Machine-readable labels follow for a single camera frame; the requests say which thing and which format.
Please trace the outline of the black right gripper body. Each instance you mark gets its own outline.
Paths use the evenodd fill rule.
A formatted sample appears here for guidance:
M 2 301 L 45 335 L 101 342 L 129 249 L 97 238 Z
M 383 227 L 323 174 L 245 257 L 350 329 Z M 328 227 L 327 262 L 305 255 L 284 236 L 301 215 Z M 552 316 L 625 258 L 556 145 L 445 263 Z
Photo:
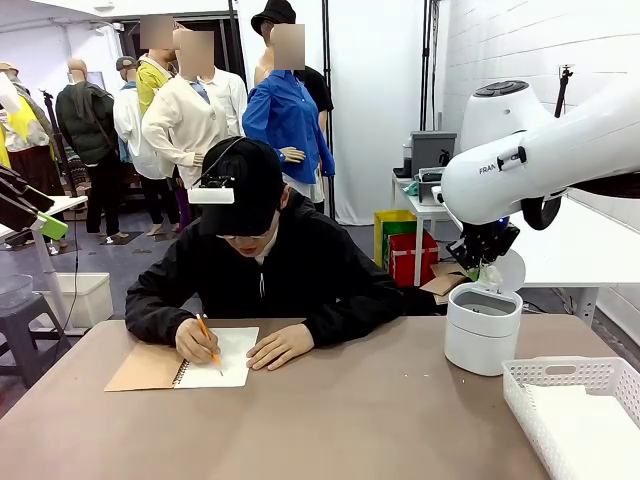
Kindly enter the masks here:
M 507 254 L 520 230 L 509 222 L 484 225 L 462 223 L 460 238 L 447 251 L 463 268 L 478 268 Z

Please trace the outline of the person's right hand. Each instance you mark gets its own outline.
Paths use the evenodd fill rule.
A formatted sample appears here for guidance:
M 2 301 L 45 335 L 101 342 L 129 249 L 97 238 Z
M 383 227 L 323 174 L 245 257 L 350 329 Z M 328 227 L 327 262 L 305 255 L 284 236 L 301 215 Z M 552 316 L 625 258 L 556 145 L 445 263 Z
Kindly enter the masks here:
M 217 336 L 204 333 L 201 322 L 196 318 L 188 318 L 179 325 L 175 345 L 177 352 L 194 364 L 212 363 L 220 353 Z

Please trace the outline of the person's left hand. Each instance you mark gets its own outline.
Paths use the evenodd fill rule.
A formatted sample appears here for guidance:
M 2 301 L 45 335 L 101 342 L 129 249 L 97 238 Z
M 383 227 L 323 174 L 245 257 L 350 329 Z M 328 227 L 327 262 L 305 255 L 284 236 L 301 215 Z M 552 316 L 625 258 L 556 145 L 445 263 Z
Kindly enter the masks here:
M 314 348 L 314 340 L 304 324 L 289 325 L 260 340 L 247 352 L 251 370 L 274 371 Z

